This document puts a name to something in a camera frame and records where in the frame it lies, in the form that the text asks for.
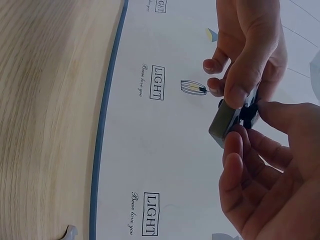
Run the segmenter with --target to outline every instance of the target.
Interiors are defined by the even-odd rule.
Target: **finger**
[[[238,154],[243,156],[243,141],[238,132],[230,132],[224,142],[224,152],[222,156],[223,166],[226,165],[226,158],[230,154]],[[244,167],[241,177],[241,187],[243,195],[249,200],[251,204],[257,206],[268,190],[259,183],[252,181],[248,170]]]
[[[229,60],[228,55],[221,48],[221,41],[221,36],[218,34],[217,48],[214,51],[212,59],[206,59],[202,64],[207,74],[221,73]]]
[[[260,132],[250,129],[247,131],[252,148],[271,166],[286,170],[293,159],[289,147],[264,136]]]
[[[239,133],[232,131],[230,132],[224,141],[224,151],[222,156],[222,164],[225,165],[226,157],[230,154],[236,153],[241,158],[243,157],[243,141]],[[252,183],[252,179],[246,166],[243,167],[241,177],[242,189],[248,188]]]
[[[226,81],[216,77],[209,78],[207,85],[210,93],[215,97],[223,97]]]
[[[239,232],[255,210],[243,196],[241,186],[243,167],[242,159],[237,153],[229,154],[219,180],[222,211]]]
[[[274,29],[249,29],[243,51],[229,71],[224,97],[233,109],[243,106],[246,97],[261,79],[266,64],[277,48],[277,34]]]
[[[281,176],[277,169],[265,165],[257,152],[252,148],[247,130],[242,126],[235,128],[243,142],[243,164],[245,165],[250,177],[259,184],[270,190]]]
[[[297,117],[304,112],[304,104],[259,101],[258,110],[262,120],[271,127],[288,134]]]
[[[239,133],[232,131],[228,133],[224,140],[224,151],[222,155],[222,163],[225,166],[226,158],[230,154],[238,154],[240,157],[243,156],[243,143]]]

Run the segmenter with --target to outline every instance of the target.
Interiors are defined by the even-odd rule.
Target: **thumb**
[[[246,97],[260,83],[266,64],[277,46],[278,35],[272,27],[248,30],[243,51],[225,81],[224,98],[229,107],[239,109],[243,106]]]
[[[284,104],[280,102],[258,102],[259,115],[271,127],[288,134],[299,118],[305,116],[306,103]]]

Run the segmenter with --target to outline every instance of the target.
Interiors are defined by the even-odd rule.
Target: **fingernail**
[[[207,73],[212,73],[215,69],[213,67],[206,67],[206,66],[203,66],[204,70],[207,72]]]
[[[240,109],[245,102],[248,93],[240,86],[234,85],[229,92],[228,99],[231,100],[231,108]]]
[[[209,90],[210,90],[210,92],[213,93],[213,94],[217,94],[217,93],[218,93],[218,90],[217,90],[217,89],[214,89],[214,88],[210,88],[210,87],[209,87]]]

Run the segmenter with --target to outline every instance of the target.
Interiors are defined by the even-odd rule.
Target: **light bulb illustration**
[[[204,85],[196,81],[182,80],[181,91],[186,94],[204,96],[207,95],[207,89]]]
[[[214,43],[218,40],[218,34],[216,34],[214,31],[212,31],[210,28],[207,28],[205,30],[206,35],[208,36],[210,42]]]

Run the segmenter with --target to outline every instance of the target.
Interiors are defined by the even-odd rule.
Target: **gray plastic part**
[[[256,103],[257,89],[258,86],[251,91],[250,95],[246,98],[243,107],[247,108]],[[242,109],[232,109],[227,105],[225,100],[223,100],[219,106],[209,128],[209,133],[221,148],[225,147],[225,138],[232,127],[242,123],[240,118],[241,110]]]
[[[60,240],[75,240],[76,235],[78,235],[78,230],[75,226],[69,225],[66,229],[66,234]]]

